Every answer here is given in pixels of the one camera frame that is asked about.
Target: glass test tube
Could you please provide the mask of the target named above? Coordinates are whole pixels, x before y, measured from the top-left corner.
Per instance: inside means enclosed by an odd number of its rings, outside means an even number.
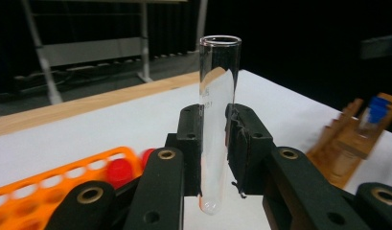
[[[230,35],[205,36],[200,40],[200,116],[202,121],[201,194],[199,207],[216,214],[222,203],[227,169],[226,133],[234,102],[242,41]]]

